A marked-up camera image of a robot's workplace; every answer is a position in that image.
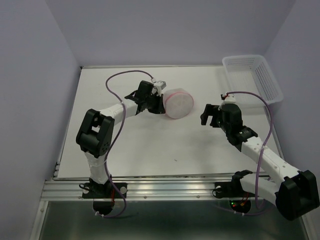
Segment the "white mesh laundry bag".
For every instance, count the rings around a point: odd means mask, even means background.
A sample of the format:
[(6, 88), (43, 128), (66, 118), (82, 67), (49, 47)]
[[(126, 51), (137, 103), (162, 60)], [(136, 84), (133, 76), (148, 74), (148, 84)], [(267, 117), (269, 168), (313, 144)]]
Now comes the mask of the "white mesh laundry bag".
[(165, 114), (172, 119), (187, 116), (194, 107), (194, 98), (183, 88), (169, 89), (163, 93)]

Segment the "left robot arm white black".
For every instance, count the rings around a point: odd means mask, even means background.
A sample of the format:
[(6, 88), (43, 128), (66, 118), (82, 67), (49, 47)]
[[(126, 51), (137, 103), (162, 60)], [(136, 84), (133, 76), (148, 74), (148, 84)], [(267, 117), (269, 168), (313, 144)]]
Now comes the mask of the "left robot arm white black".
[(119, 133), (113, 137), (114, 127), (124, 126), (126, 118), (148, 110), (152, 114), (164, 114), (162, 90), (165, 81), (141, 81), (138, 89), (124, 97), (120, 103), (103, 110), (89, 109), (76, 136), (76, 143), (84, 152), (90, 170), (89, 182), (80, 186), (84, 194), (106, 197), (111, 193), (112, 184), (105, 169), (105, 156), (115, 144)]

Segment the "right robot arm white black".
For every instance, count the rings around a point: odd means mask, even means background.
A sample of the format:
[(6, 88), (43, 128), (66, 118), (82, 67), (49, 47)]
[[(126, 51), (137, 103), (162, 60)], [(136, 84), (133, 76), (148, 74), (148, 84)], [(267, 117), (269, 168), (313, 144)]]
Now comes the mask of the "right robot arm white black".
[(237, 171), (229, 182), (215, 182), (212, 194), (218, 199), (258, 196), (274, 206), (287, 220), (292, 221), (318, 208), (320, 197), (316, 176), (309, 170), (301, 171), (263, 145), (258, 134), (245, 126), (240, 108), (233, 103), (222, 106), (207, 104), (201, 114), (201, 125), (220, 128), (228, 142), (240, 153), (260, 166), (270, 180), (256, 180), (250, 170)]

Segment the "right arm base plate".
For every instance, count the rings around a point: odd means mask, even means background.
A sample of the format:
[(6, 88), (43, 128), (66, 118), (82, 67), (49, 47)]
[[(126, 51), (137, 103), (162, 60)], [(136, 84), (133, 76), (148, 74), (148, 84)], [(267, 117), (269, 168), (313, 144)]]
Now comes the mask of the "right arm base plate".
[(217, 199), (222, 198), (242, 198), (247, 196), (247, 192), (244, 191), (240, 180), (245, 176), (251, 176), (252, 171), (242, 170), (237, 171), (230, 181), (216, 181), (214, 183), (214, 189), (212, 195)]

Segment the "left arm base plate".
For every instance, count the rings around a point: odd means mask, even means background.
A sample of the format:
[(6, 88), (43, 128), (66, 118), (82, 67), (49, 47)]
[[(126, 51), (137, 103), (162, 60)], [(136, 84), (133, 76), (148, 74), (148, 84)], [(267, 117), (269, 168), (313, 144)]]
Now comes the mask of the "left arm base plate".
[(110, 182), (99, 184), (96, 182), (80, 183), (83, 199), (121, 199), (121, 195), (115, 190)]

